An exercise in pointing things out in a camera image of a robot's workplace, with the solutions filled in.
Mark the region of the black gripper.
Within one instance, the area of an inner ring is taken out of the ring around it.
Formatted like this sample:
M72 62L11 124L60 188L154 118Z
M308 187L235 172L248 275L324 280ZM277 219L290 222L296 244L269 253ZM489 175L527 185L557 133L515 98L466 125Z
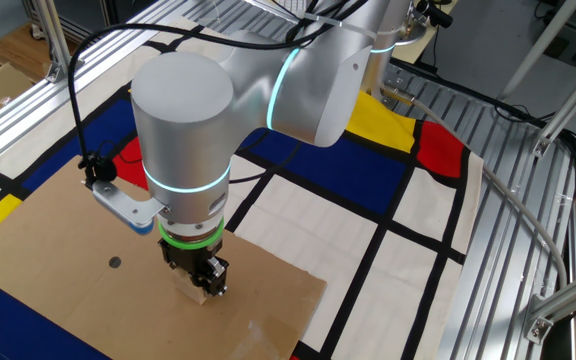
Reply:
M201 274L202 286L210 296L223 296L227 291L226 278L229 263L217 257L222 241L193 250L170 245L164 239L158 242L164 261L172 268L175 279L186 279L191 274Z

